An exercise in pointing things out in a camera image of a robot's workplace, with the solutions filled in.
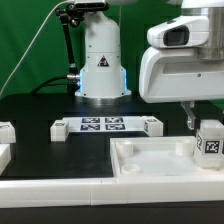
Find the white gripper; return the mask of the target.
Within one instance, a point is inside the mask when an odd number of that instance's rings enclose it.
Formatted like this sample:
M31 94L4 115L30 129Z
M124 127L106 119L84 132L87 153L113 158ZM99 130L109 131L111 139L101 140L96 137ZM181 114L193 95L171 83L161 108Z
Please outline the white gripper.
M148 48L141 60L139 93L147 103L182 102L195 128L192 101L224 99L224 61L201 61L196 50Z

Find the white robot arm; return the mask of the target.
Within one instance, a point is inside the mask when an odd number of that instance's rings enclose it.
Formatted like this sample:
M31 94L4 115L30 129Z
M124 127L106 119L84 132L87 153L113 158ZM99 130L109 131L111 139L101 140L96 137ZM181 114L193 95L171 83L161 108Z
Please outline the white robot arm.
M195 101L224 98L224 0L164 0L181 15L147 31L150 47L140 64L139 94L147 103L180 102L195 127ZM86 11L85 65L78 96L101 103L128 95L119 27L100 10L120 0L75 0Z

